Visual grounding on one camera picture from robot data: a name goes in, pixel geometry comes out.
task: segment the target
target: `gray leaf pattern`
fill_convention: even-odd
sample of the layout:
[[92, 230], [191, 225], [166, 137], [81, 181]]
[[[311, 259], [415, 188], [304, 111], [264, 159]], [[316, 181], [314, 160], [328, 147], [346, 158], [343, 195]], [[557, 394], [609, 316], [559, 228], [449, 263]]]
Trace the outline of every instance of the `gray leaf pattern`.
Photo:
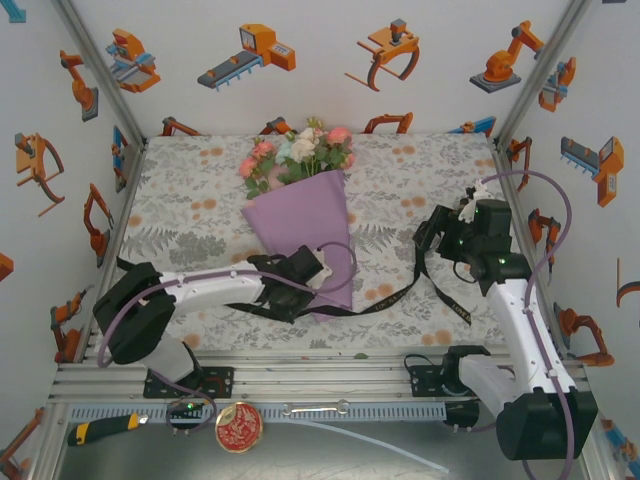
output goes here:
[[[279, 145], [283, 138], [269, 140]], [[264, 252], [240, 213], [246, 188], [238, 167], [252, 146], [250, 135], [152, 139], [121, 255], [159, 271], [193, 271]], [[355, 135], [353, 151], [345, 194], [359, 311], [411, 281], [412, 236], [433, 207], [456, 206], [465, 188], [494, 168], [484, 135]], [[498, 182], [490, 185], [501, 198]], [[423, 278], [391, 309], [362, 317], [319, 323], [307, 316], [285, 325], [218, 306], [174, 318], [167, 329], [177, 338], [196, 335], [199, 349], [219, 350], [504, 342], [477, 286], [457, 280], [451, 263], [431, 252], [426, 262], [436, 284], [471, 312], [470, 327]]]

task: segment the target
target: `pink rose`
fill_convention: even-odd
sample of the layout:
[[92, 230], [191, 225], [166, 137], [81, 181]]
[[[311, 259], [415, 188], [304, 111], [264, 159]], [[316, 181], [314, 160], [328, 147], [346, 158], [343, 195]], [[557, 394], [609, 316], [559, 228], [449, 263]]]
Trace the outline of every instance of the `pink rose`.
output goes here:
[[240, 165], [240, 175], [242, 178], [249, 178], [253, 173], [253, 169], [258, 166], [258, 160], [253, 157], [247, 157], [242, 161]]
[[282, 165], [275, 165], [269, 175], [267, 175], [267, 182], [269, 182], [269, 188], [271, 190], [275, 190], [276, 188], [284, 187], [284, 183], [278, 180], [280, 175], [284, 175], [289, 173], [289, 169]]
[[270, 152], [276, 153], [277, 150], [278, 149], [271, 142], [260, 142], [255, 147], [253, 147], [253, 150], [251, 150], [251, 155], [257, 160], [260, 160]]
[[345, 160], [344, 169], [351, 168], [353, 166], [353, 162], [356, 161], [356, 156], [353, 153], [350, 153], [349, 156]]
[[334, 145], [342, 144], [347, 138], [349, 145], [351, 145], [353, 134], [345, 127], [336, 127], [327, 134], [327, 142]]

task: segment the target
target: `white cable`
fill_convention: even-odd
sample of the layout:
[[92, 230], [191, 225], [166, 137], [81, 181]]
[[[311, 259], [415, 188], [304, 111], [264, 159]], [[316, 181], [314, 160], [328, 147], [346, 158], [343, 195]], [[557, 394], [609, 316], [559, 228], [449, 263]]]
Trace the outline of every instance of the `white cable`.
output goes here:
[[305, 427], [320, 428], [323, 430], [329, 430], [330, 432], [340, 433], [348, 437], [357, 438], [358, 440], [362, 440], [363, 442], [372, 443], [379, 447], [386, 448], [387, 450], [391, 450], [392, 452], [399, 453], [400, 455], [410, 458], [411, 460], [415, 460], [416, 462], [421, 463], [422, 465], [425, 465], [429, 468], [440, 470], [441, 472], [444, 472], [446, 474], [449, 473], [449, 469], [443, 467], [442, 465], [430, 462], [429, 460], [419, 457], [418, 455], [414, 455], [413, 453], [407, 452], [406, 450], [396, 447], [395, 445], [391, 445], [390, 443], [383, 442], [382, 440], [376, 440], [375, 438], [367, 437], [365, 435], [360, 435], [359, 433], [350, 432], [349, 430], [345, 430], [344, 428], [334, 427], [333, 425], [326, 425], [324, 423], [306, 422], [304, 420], [286, 420], [278, 423], [303, 425]]

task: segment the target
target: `screwdriver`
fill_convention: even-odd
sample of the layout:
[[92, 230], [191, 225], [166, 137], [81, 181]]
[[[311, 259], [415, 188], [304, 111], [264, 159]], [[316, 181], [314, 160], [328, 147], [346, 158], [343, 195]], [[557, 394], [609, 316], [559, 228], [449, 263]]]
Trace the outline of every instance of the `screwdriver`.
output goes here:
[[92, 422], [83, 423], [69, 432], [67, 445], [76, 447], [95, 442], [101, 438], [116, 433], [127, 432], [144, 425], [149, 420], [148, 415], [124, 415], [121, 417], [102, 418]]

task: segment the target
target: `wrench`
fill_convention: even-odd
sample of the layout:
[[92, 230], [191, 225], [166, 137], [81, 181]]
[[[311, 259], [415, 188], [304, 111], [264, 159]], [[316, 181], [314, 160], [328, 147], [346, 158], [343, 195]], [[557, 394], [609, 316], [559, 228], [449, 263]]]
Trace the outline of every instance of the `wrench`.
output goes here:
[[346, 400], [339, 400], [337, 403], [327, 403], [324, 405], [294, 405], [293, 403], [285, 403], [282, 414], [289, 416], [292, 413], [299, 412], [338, 412], [340, 415], [345, 415], [349, 406], [349, 402]]

